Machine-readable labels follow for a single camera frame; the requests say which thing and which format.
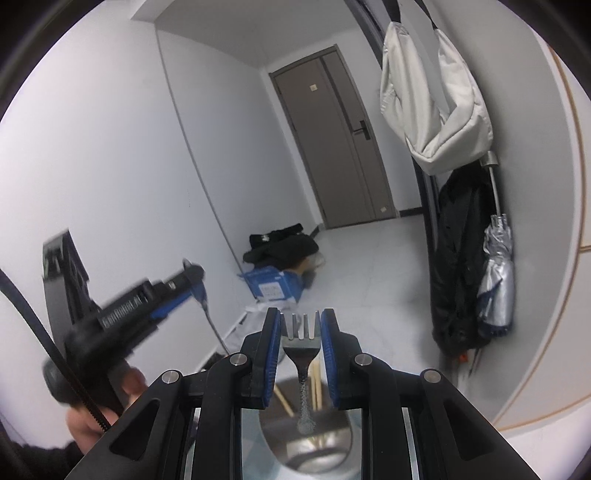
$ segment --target baseboard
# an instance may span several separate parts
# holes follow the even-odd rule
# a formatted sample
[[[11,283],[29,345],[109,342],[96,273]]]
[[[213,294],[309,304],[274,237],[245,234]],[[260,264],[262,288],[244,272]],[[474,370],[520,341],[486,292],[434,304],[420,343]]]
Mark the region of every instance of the baseboard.
[[[316,228],[314,228],[314,230],[312,230],[312,233],[310,234],[310,236],[312,238],[314,238],[316,235],[318,235],[320,233],[320,231],[324,230],[324,224],[323,223],[319,223],[318,225],[316,225]]]
[[[409,208],[406,210],[400,210],[398,212],[401,217],[410,217],[412,215],[422,215],[423,207]]]

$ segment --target blue cardboard box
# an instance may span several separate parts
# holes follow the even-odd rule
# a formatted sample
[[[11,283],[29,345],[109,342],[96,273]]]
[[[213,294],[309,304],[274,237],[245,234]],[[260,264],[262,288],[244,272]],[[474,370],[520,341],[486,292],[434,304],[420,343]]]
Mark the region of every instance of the blue cardboard box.
[[[264,301],[299,301],[303,291],[302,281],[297,273],[282,272],[275,267],[255,268],[240,276],[244,278],[252,294]]]

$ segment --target person's hand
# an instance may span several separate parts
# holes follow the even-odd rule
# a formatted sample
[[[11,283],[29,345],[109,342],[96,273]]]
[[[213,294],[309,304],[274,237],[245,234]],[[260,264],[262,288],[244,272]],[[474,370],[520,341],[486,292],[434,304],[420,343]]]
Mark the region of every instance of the person's hand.
[[[146,379],[137,368],[130,368],[121,381],[122,390],[129,396],[126,408],[136,401],[148,388]],[[100,408],[107,421],[113,425],[119,418],[117,414],[108,409]],[[84,406],[70,407],[66,413],[66,424],[72,434],[72,438],[84,454],[94,446],[103,435],[103,430]]]

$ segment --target strap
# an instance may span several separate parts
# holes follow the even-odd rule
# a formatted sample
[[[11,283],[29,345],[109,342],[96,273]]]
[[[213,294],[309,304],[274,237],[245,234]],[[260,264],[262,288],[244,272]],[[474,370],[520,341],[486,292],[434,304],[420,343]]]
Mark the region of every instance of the strap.
[[[420,9],[423,10],[425,15],[429,18],[429,20],[431,20],[431,26],[433,27],[433,30],[435,30],[437,28],[437,26],[435,25],[435,22],[431,18],[431,14],[429,13],[427,6],[425,5],[425,2],[423,0],[414,0],[414,1],[420,7]],[[400,20],[400,6],[398,5],[398,1],[397,0],[384,0],[384,7],[386,8],[386,12],[388,12],[388,15],[390,16],[390,20],[393,22],[400,23],[400,21],[401,21]]]
[[[53,340],[51,340],[51,337],[43,327],[39,317],[37,317],[34,310],[31,308],[31,305],[29,305],[29,302],[26,301],[25,297],[22,296],[22,293],[19,291],[16,285],[12,283],[10,278],[8,278],[1,268],[0,291],[6,295],[6,298],[14,305],[14,307],[18,310],[18,313],[20,313],[25,319],[25,322],[31,328],[37,337],[37,340],[39,340],[39,343],[41,343],[51,360],[55,363],[61,374],[68,381],[72,387],[72,390],[76,392],[80,398],[80,401],[95,418],[96,422],[100,425],[100,428],[102,428],[105,432],[109,430],[111,425],[103,413],[99,410],[99,407],[96,406],[96,403],[94,400],[92,400],[80,380],[78,380],[78,377],[67,364],[66,360],[63,358],[60,351],[57,349],[56,344],[53,343]]]

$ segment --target fork handle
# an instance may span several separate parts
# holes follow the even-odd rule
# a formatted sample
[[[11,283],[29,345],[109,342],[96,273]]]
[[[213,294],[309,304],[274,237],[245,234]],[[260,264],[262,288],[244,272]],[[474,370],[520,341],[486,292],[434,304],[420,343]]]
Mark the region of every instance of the fork handle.
[[[297,381],[299,383],[305,383],[306,380],[308,380],[308,369],[306,368],[304,370],[303,368],[298,367],[297,368]]]
[[[301,434],[309,436],[314,433],[316,422],[310,415],[310,403],[308,402],[308,383],[306,379],[307,378],[304,377],[303,381],[300,380],[300,418],[297,421],[297,430]]]

